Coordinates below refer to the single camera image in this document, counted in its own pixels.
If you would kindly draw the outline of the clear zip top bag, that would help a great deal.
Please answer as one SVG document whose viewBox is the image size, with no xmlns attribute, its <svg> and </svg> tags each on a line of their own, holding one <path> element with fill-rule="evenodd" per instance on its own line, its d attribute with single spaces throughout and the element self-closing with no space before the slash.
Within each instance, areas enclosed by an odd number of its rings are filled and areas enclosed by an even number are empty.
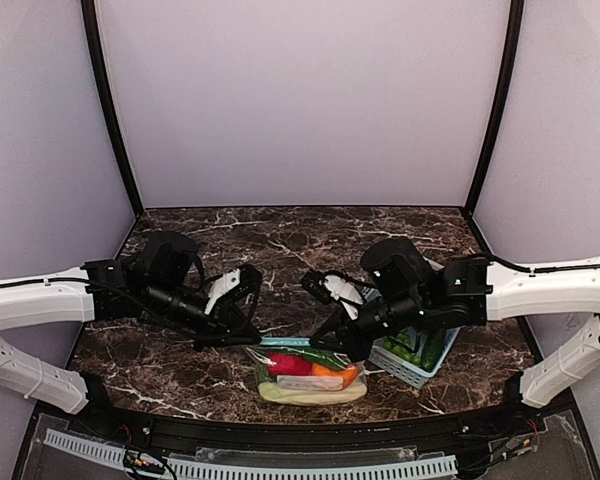
<svg viewBox="0 0 600 480">
<path fill-rule="evenodd" d="M 314 348 L 307 338 L 265 338 L 245 348 L 255 364 L 260 396 L 267 402 L 314 407 L 356 401 L 367 394 L 364 365 Z"/>
</svg>

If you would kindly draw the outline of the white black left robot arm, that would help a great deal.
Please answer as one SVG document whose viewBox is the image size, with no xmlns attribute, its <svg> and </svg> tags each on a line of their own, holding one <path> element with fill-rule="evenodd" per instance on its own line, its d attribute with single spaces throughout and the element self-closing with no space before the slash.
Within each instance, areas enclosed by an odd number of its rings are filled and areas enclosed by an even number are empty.
<svg viewBox="0 0 600 480">
<path fill-rule="evenodd" d="M 0 281 L 0 334 L 36 325 L 146 315 L 184 336 L 196 350 L 256 345 L 261 335 L 252 320 L 261 284 L 261 273 L 250 264 L 206 276 L 193 239 L 159 231 L 131 257 Z M 110 407 L 97 376 L 50 365 L 13 347 L 1 335 L 0 386 L 70 415 Z"/>
</svg>

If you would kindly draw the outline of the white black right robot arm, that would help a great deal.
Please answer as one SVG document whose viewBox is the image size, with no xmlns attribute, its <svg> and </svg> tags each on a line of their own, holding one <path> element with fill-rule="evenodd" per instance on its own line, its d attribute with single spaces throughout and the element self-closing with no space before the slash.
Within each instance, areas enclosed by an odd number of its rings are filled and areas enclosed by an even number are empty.
<svg viewBox="0 0 600 480">
<path fill-rule="evenodd" d="M 505 397 L 532 408 L 548 405 L 563 390 L 600 367 L 600 255 L 566 262 L 519 265 L 490 253 L 463 257 L 435 269 L 407 238 L 384 239 L 360 260 L 369 288 L 336 271 L 308 271 L 305 291 L 339 308 L 311 335 L 318 349 L 357 362 L 375 340 L 407 327 L 447 330 L 483 326 L 529 315 L 586 313 L 587 321 L 540 363 L 513 375 Z"/>
</svg>

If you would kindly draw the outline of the red tomato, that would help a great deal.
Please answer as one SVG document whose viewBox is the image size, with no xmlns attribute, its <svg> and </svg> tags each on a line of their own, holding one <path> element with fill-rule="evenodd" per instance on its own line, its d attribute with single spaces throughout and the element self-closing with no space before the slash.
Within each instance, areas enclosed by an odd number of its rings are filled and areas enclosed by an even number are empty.
<svg viewBox="0 0 600 480">
<path fill-rule="evenodd" d="M 303 358 L 282 353 L 268 356 L 267 371 L 271 376 L 310 376 L 312 363 Z"/>
</svg>

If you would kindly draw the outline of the green leafy vegetable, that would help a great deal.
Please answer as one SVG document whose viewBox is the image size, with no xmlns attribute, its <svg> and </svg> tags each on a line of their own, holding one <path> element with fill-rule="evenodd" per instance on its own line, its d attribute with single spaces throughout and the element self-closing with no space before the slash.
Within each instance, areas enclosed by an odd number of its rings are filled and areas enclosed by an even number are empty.
<svg viewBox="0 0 600 480">
<path fill-rule="evenodd" d="M 350 366 L 348 360 L 331 351 L 316 349 L 290 349 L 289 354 L 321 365 L 333 371 L 343 371 Z"/>
</svg>

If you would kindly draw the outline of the white radish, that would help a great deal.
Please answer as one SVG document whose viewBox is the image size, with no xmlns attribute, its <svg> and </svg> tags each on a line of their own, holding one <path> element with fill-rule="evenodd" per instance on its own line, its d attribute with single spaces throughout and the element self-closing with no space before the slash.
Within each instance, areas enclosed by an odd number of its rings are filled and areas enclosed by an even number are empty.
<svg viewBox="0 0 600 480">
<path fill-rule="evenodd" d="M 305 391 L 279 387 L 274 382 L 258 385 L 260 396 L 267 402 L 294 406 L 323 406 L 349 403 L 364 397 L 367 386 L 356 381 L 340 391 Z"/>
</svg>

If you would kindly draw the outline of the orange fruit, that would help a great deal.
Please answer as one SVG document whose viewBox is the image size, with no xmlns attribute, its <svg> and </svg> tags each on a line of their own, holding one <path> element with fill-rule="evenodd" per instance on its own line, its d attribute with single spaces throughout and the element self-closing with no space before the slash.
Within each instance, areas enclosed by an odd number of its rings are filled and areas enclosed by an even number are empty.
<svg viewBox="0 0 600 480">
<path fill-rule="evenodd" d="M 332 370 L 323 365 L 314 363 L 312 365 L 312 376 L 333 377 L 342 380 L 342 388 L 349 387 L 359 376 L 359 369 L 356 365 L 349 365 L 343 370 Z"/>
</svg>

